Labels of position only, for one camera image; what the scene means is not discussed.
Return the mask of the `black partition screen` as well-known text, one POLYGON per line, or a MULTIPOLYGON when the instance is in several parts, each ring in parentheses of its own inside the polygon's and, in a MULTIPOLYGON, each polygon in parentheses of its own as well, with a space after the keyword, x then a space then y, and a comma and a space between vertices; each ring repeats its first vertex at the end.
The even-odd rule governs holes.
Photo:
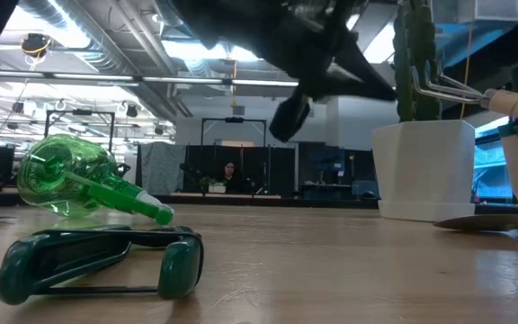
POLYGON ((295 150, 275 147, 189 146, 183 170, 183 190, 203 193, 199 181, 220 180, 223 166, 234 162, 242 176, 243 191, 230 194, 271 194, 288 197, 295 187, 295 150))

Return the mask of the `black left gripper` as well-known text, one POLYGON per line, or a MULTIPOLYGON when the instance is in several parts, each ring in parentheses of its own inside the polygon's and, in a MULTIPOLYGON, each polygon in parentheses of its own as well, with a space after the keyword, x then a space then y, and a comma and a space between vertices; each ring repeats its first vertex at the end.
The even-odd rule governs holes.
POLYGON ((169 1, 205 47, 231 43, 298 80, 293 94, 272 117, 270 133, 281 142, 303 126, 309 100, 329 95, 394 100, 390 83, 367 61, 355 35, 346 29, 353 0, 338 0, 321 27, 296 16, 282 0, 169 1), (333 62, 356 78, 330 75, 327 70, 333 62))

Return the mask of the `gray hanging cloth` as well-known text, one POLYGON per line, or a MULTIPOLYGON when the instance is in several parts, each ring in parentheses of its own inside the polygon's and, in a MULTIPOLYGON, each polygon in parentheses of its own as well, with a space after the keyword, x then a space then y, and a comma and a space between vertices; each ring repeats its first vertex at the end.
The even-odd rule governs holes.
POLYGON ((136 185, 149 194, 170 195, 183 189, 186 147, 164 142, 138 145, 136 185))

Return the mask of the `green cactus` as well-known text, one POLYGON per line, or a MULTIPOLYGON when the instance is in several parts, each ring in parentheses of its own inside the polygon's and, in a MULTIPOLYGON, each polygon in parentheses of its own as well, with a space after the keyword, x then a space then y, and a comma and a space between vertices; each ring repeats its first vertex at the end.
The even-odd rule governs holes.
POLYGON ((401 122, 436 121, 442 116, 438 98, 419 94, 414 89, 412 71, 417 72, 422 88, 425 84, 425 64, 432 69, 436 61, 435 26, 428 0, 398 0, 397 17, 393 23, 395 36, 394 67, 397 93, 397 114, 401 122))

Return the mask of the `green handled garden snips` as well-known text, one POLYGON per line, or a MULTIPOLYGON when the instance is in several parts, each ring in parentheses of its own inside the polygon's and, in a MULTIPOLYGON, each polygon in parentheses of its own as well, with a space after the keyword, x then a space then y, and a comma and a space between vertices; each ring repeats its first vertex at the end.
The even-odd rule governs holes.
POLYGON ((19 305, 33 295, 126 293, 155 293, 176 300, 194 290, 204 258, 201 235, 184 226, 45 229, 16 240, 6 250, 0 266, 0 301, 19 305), (165 251, 156 286, 61 286, 119 263, 134 246, 165 251))

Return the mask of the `metal scoop with wooden handle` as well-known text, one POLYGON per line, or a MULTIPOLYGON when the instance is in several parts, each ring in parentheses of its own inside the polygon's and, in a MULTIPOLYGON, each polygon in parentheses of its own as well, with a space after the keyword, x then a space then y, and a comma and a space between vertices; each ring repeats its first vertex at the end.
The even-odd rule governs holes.
POLYGON ((518 214, 476 214, 437 221, 434 227, 466 232, 518 230, 518 214))

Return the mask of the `small green potted plant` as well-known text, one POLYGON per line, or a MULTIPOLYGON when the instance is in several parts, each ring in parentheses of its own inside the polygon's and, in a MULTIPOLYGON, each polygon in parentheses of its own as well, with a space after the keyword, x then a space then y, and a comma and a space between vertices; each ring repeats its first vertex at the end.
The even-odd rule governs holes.
POLYGON ((227 191, 227 187, 223 182, 208 176, 204 176, 199 181, 199 185, 205 194, 224 194, 227 191))

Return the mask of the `green plastic spray bottle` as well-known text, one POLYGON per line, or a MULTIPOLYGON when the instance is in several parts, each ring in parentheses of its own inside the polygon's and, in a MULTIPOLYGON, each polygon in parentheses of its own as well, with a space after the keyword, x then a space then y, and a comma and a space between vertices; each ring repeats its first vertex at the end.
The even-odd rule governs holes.
POLYGON ((141 214, 159 225, 174 217, 171 207, 117 175, 111 152, 73 135, 38 142, 22 161, 17 187, 29 205, 68 218, 84 218, 102 207, 141 214))

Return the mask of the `long ceiling light strip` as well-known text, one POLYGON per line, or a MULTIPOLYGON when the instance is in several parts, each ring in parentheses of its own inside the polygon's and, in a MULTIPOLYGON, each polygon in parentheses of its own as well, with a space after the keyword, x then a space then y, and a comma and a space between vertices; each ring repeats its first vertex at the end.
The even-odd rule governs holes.
POLYGON ((91 81, 96 83, 115 84, 138 84, 138 83, 166 83, 181 85, 203 85, 203 86, 269 86, 269 87, 294 87, 298 81, 258 80, 258 79, 237 79, 217 77, 182 77, 182 76, 116 76, 100 74, 81 73, 58 73, 58 72, 34 72, 0 70, 2 78, 28 78, 28 79, 49 79, 61 81, 91 81))

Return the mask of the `white hexagonal plant pot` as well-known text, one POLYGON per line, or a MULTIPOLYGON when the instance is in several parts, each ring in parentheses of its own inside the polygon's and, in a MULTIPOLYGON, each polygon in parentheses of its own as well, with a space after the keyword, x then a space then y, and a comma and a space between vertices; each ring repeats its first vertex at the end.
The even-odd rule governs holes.
POLYGON ((472 215, 475 129, 463 120, 376 129, 372 153, 386 219, 437 222, 472 215))

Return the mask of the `person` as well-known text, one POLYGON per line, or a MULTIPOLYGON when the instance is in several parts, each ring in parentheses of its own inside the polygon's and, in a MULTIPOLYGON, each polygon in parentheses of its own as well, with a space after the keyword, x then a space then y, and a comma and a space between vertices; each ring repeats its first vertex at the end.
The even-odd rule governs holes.
POLYGON ((227 194, 237 194, 243 191, 242 176, 234 162, 229 161, 223 166, 220 180, 226 187, 227 194))

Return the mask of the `black gantry frame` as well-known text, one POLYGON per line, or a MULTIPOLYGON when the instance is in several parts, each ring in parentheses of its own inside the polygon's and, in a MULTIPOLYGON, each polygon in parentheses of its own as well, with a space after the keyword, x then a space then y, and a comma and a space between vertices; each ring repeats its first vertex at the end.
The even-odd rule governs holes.
POLYGON ((225 123, 254 123, 259 122, 263 125, 263 129, 260 131, 260 133, 263 135, 263 147, 267 146, 266 143, 266 131, 267 131, 267 120, 261 120, 261 119, 245 119, 242 117, 225 117, 225 118, 201 118, 201 134, 200 134, 200 143, 201 145, 204 144, 204 137, 208 130, 210 130, 212 127, 209 126, 209 128, 205 129, 205 123, 207 121, 213 121, 213 122, 225 122, 225 123))
POLYGON ((45 120, 45 128, 44 128, 44 134, 43 138, 47 138, 49 136, 49 128, 56 122, 52 122, 50 120, 50 117, 57 113, 58 117, 61 118, 65 116, 66 114, 72 114, 72 115, 78 115, 78 116, 92 116, 92 115, 108 115, 111 117, 111 121, 107 124, 110 126, 110 134, 109 134, 109 142, 108 142, 108 150, 112 152, 113 147, 113 136, 115 131, 115 112, 95 112, 91 110, 84 110, 84 109, 75 109, 75 110, 47 110, 46 111, 46 120, 45 120))

